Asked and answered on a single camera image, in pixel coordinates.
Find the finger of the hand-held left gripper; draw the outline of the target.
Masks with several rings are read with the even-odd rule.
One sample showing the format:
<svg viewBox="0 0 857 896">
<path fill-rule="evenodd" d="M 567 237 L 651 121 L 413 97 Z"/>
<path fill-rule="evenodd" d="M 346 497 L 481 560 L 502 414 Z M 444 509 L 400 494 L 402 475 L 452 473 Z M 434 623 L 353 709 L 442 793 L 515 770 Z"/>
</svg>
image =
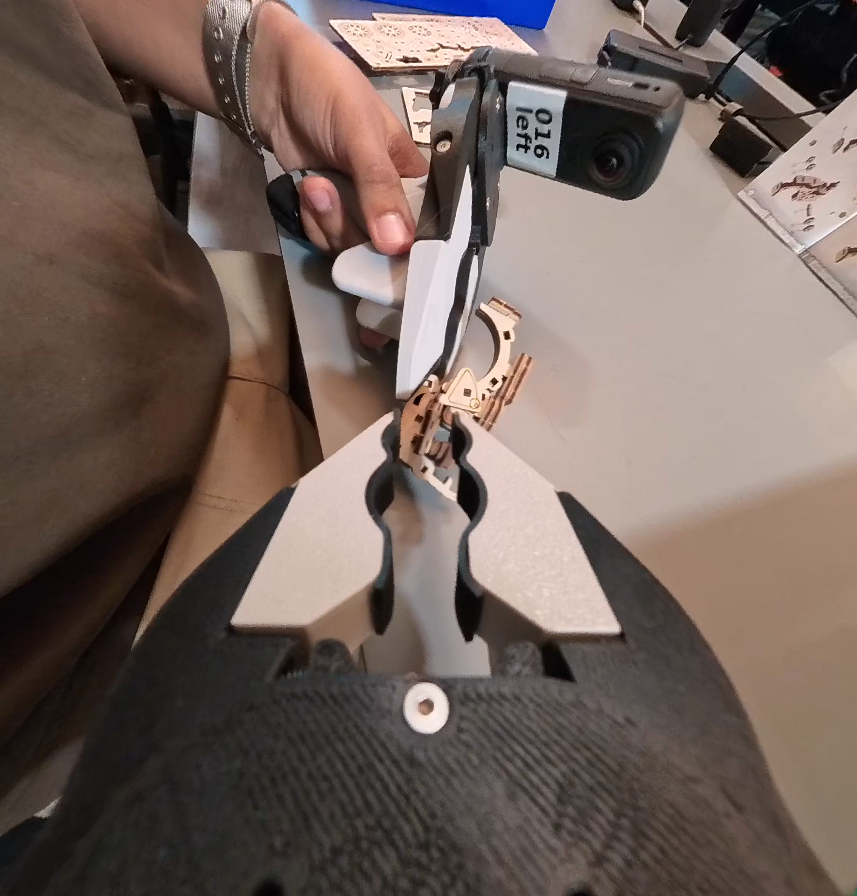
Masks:
<svg viewBox="0 0 857 896">
<path fill-rule="evenodd" d="M 463 253 L 472 245 L 472 200 L 471 170 L 466 165 L 450 236 L 413 243 L 400 327 L 397 399 L 407 400 L 436 370 L 443 374 L 445 325 L 453 302 L 455 277 Z"/>
<path fill-rule="evenodd" d="M 453 302 L 446 318 L 443 375 L 449 375 L 474 314 L 483 263 L 483 246 L 468 245 L 457 269 Z"/>
</svg>

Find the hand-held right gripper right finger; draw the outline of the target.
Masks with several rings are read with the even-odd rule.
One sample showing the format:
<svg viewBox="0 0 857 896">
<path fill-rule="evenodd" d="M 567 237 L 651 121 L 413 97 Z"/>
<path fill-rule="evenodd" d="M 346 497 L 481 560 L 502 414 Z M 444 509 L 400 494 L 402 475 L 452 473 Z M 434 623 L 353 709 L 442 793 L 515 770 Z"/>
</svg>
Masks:
<svg viewBox="0 0 857 896">
<path fill-rule="evenodd" d="M 570 496 L 470 417 L 455 417 L 450 444 L 467 516 L 454 590 L 464 640 L 545 646 L 620 636 L 566 513 Z"/>
</svg>

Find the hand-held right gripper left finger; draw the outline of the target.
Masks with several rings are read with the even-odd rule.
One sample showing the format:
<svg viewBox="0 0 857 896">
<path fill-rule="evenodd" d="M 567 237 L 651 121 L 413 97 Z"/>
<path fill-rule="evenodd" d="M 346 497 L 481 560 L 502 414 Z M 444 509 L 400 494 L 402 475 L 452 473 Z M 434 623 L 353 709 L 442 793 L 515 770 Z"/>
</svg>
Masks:
<svg viewBox="0 0 857 896">
<path fill-rule="evenodd" d="M 391 412 L 303 476 L 231 619 L 241 633 L 349 648 L 393 614 L 390 529 L 400 420 Z"/>
</svg>

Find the wooden model assembly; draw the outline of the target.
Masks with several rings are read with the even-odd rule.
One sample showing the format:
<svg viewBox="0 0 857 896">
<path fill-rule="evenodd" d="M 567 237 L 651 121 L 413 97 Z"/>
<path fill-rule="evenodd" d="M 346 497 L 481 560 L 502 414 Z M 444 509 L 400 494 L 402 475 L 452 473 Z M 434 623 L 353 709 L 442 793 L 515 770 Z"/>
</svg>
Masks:
<svg viewBox="0 0 857 896">
<path fill-rule="evenodd" d="M 533 366 L 532 356 L 513 354 L 515 328 L 522 314 L 498 297 L 479 304 L 478 319 L 493 338 L 494 357 L 485 375 L 463 366 L 446 380 L 429 375 L 402 409 L 400 462 L 443 497 L 457 498 L 458 473 L 452 432 L 461 412 L 490 431 L 514 401 Z"/>
</svg>

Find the person's left forearm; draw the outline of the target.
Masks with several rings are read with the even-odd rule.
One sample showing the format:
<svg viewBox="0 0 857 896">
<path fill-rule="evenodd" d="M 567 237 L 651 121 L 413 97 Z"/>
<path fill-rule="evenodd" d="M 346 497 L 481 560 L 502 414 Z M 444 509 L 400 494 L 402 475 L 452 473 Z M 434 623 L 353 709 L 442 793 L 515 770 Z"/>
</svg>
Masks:
<svg viewBox="0 0 857 896">
<path fill-rule="evenodd" d="M 206 1 L 75 1 L 103 61 L 195 111 L 220 116 L 203 57 Z"/>
</svg>

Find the grey desk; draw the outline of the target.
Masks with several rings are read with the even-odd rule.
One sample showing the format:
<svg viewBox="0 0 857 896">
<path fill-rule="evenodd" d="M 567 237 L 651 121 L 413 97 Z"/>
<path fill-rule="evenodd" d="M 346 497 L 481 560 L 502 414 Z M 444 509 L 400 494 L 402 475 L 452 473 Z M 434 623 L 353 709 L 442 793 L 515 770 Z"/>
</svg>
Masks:
<svg viewBox="0 0 857 896">
<path fill-rule="evenodd" d="M 857 565 L 857 319 L 736 200 L 691 107 L 635 203 L 503 175 L 498 432 L 649 566 Z"/>
</svg>

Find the person's left hand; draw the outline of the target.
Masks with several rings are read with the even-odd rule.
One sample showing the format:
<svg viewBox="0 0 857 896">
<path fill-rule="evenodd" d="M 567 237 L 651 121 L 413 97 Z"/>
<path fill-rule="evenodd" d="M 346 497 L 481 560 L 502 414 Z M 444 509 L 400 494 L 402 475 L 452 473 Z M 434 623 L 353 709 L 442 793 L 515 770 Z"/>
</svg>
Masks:
<svg viewBox="0 0 857 896">
<path fill-rule="evenodd" d="M 298 184 L 307 239 L 338 253 L 367 240 L 409 252 L 416 223 L 402 183 L 427 173 L 417 145 L 355 63 L 292 11 L 265 2 L 253 19 L 255 129 Z"/>
</svg>

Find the black power adapter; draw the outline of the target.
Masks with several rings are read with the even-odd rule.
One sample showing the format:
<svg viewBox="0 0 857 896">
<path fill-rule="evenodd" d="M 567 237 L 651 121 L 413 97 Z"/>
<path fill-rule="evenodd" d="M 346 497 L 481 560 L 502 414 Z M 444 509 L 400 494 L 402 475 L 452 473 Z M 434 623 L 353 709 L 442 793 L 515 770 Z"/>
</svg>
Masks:
<svg viewBox="0 0 857 896">
<path fill-rule="evenodd" d="M 711 72 L 707 61 L 612 29 L 598 52 L 598 65 L 635 72 L 679 84 L 687 98 L 697 98 L 709 87 Z"/>
</svg>

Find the wooden puzzle sheet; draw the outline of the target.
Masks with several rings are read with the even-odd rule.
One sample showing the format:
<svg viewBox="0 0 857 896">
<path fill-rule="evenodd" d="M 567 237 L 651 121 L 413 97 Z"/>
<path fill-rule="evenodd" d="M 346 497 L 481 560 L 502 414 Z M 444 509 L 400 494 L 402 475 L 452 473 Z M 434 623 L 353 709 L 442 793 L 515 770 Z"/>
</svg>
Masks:
<svg viewBox="0 0 857 896">
<path fill-rule="evenodd" d="M 384 36 L 390 36 L 389 28 L 385 26 L 387 23 L 399 25 L 407 39 L 407 45 L 427 53 L 460 51 L 467 54 L 474 49 L 491 47 L 537 54 L 527 41 L 498 18 L 381 13 L 373 13 L 372 17 L 382 25 L 379 31 Z"/>
<path fill-rule="evenodd" d="M 329 25 L 370 69 L 380 73 L 444 69 L 488 46 L 487 41 L 461 24 L 425 17 L 333 19 Z"/>
</svg>

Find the blue plastic bin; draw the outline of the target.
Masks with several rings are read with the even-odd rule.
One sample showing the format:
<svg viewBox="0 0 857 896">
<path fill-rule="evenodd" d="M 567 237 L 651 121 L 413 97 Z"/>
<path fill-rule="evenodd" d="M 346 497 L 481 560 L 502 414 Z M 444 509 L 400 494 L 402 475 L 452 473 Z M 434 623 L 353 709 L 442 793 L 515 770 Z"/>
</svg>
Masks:
<svg viewBox="0 0 857 896">
<path fill-rule="evenodd" d="M 497 18 L 508 26 L 544 29 L 556 1 L 383 1 L 421 13 Z"/>
</svg>

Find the small wooden sheet fragment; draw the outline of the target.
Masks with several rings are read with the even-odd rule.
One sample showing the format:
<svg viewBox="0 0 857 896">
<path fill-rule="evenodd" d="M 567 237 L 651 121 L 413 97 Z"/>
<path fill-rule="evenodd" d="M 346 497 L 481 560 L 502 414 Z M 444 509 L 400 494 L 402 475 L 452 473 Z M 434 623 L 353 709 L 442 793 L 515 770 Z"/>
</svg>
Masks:
<svg viewBox="0 0 857 896">
<path fill-rule="evenodd" d="M 434 111 L 431 91 L 405 86 L 400 89 L 400 94 L 412 140 L 418 146 L 430 146 Z"/>
</svg>

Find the black upright device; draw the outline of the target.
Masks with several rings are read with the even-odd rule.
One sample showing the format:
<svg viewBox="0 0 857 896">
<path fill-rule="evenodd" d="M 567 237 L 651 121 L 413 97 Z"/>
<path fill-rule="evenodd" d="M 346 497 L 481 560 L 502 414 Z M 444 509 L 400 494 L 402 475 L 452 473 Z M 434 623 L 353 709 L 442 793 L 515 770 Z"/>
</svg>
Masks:
<svg viewBox="0 0 857 896">
<path fill-rule="evenodd" d="M 676 28 L 678 46 L 696 49 L 704 46 L 721 21 L 727 4 L 727 1 L 689 1 Z"/>
</svg>

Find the small black box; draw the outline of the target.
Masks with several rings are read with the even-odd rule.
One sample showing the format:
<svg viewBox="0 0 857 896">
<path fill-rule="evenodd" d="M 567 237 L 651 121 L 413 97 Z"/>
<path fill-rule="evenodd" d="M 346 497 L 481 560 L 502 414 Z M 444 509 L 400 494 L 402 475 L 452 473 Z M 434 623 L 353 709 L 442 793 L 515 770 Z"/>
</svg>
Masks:
<svg viewBox="0 0 857 896">
<path fill-rule="evenodd" d="M 727 118 L 722 122 L 710 152 L 744 178 L 757 176 L 782 154 L 775 143 L 743 118 Z"/>
</svg>

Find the folded instruction booklet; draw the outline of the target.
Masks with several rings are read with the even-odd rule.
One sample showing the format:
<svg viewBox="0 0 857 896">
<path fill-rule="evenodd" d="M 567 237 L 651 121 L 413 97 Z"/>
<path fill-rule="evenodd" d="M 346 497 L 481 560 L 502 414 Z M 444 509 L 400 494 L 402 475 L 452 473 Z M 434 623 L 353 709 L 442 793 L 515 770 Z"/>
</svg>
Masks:
<svg viewBox="0 0 857 896">
<path fill-rule="evenodd" d="M 857 89 L 737 197 L 857 317 Z"/>
</svg>

